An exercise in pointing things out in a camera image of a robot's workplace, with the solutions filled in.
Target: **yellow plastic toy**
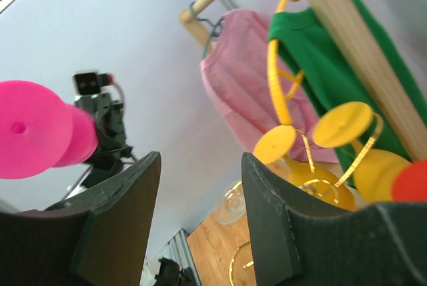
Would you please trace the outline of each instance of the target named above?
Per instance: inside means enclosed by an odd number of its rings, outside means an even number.
[[[309,163],[298,163],[287,155],[295,143],[297,133],[304,140]],[[331,186],[338,182],[338,178],[327,169],[313,162],[306,136],[293,126],[280,125],[268,131],[258,141],[253,154],[266,165],[284,158],[290,169],[286,178],[290,183],[312,195],[324,197],[322,199],[328,203],[351,211],[355,209],[354,196],[345,186],[337,187],[334,194],[322,195],[323,192],[329,191]]]
[[[276,13],[284,11],[286,8],[286,3],[289,0],[280,0],[279,5],[277,6]],[[268,55],[267,55],[267,66],[268,66],[268,84],[270,88],[270,95],[272,97],[273,106],[276,110],[279,122],[282,125],[291,125],[292,118],[289,114],[288,107],[286,106],[286,101],[291,99],[298,87],[301,85],[304,79],[304,72],[301,70],[295,76],[291,73],[282,71],[278,68],[277,59],[278,59],[278,50],[279,50],[279,41],[277,39],[272,39],[268,43]],[[280,76],[289,79],[293,82],[289,92],[284,93],[282,85],[280,83]]]
[[[358,137],[376,119],[376,129],[363,146]],[[350,168],[335,185],[343,183],[353,173],[354,183],[360,195],[369,203],[391,201],[391,187],[397,175],[410,162],[389,151],[372,149],[383,126],[381,116],[369,105],[350,102],[337,106],[326,113],[316,125],[313,141],[320,147],[336,148],[350,144],[358,154]]]

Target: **pink toy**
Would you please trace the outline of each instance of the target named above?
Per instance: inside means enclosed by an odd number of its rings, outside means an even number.
[[[82,163],[93,154],[98,145],[92,116],[76,106],[67,106],[73,116],[73,135],[66,152],[54,167]]]
[[[71,110],[30,81],[0,82],[0,178],[21,179],[54,166],[73,131]]]

